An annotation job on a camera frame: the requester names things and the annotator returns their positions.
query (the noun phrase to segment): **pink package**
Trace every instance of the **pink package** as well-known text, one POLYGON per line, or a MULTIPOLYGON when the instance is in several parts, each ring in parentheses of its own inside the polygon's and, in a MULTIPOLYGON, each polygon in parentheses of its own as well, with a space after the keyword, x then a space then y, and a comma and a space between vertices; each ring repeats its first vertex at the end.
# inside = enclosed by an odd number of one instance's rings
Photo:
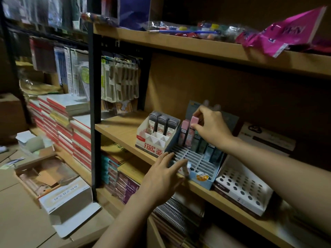
POLYGON ((244 47, 262 49, 276 58, 288 45, 310 44, 324 16, 326 7, 316 8, 284 21, 276 22, 258 34, 243 32, 236 42, 244 47))

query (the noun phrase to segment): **boxes on floor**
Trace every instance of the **boxes on floor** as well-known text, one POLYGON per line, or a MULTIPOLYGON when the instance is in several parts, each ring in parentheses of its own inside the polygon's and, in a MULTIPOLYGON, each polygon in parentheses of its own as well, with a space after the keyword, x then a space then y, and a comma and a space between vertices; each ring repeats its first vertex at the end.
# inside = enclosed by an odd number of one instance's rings
POLYGON ((93 203, 92 189, 81 177, 42 196, 39 202, 61 238, 68 236, 101 208, 98 203, 93 203))
POLYGON ((39 198, 78 175, 53 152, 14 169, 14 176, 40 208, 39 198))
MULTIPOLYGON (((289 156, 296 141, 245 122, 238 137, 254 146, 289 156)), ((238 159, 228 155, 217 174, 215 191, 254 217, 265 212, 273 190, 238 159)))

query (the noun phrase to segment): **left hand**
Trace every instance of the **left hand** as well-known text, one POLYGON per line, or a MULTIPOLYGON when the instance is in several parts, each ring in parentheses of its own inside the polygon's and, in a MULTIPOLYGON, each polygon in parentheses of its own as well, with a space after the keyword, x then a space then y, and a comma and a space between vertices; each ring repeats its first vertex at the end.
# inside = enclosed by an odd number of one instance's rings
POLYGON ((136 195, 149 204, 151 210, 164 204, 175 193, 177 187, 185 178, 178 178, 177 171, 187 165, 187 159, 182 159, 168 168, 174 153, 163 153, 145 175, 136 195))

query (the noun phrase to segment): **label on box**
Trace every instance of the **label on box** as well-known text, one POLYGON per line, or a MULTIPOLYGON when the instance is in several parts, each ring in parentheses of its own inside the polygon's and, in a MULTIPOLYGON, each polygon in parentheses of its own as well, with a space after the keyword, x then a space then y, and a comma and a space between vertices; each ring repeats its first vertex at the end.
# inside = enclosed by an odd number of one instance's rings
POLYGON ((164 132, 164 125, 163 124, 158 124, 158 133, 163 134, 164 132))
POLYGON ((155 125, 155 122, 152 121, 152 120, 149 120, 148 121, 148 129, 147 129, 147 133, 149 135, 153 134, 153 131, 154 131, 154 125, 155 125))
POLYGON ((172 128, 168 128, 167 130, 167 137, 171 137, 172 133, 175 132, 175 129, 172 129, 172 128))

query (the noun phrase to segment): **hanging packaged items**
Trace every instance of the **hanging packaged items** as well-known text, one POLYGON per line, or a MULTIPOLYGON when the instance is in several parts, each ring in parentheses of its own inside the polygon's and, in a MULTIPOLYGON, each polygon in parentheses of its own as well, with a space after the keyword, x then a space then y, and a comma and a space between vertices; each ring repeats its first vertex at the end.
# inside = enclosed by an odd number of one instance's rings
POLYGON ((31 37, 30 47, 33 67, 46 73, 56 73, 53 42, 44 38, 31 37))

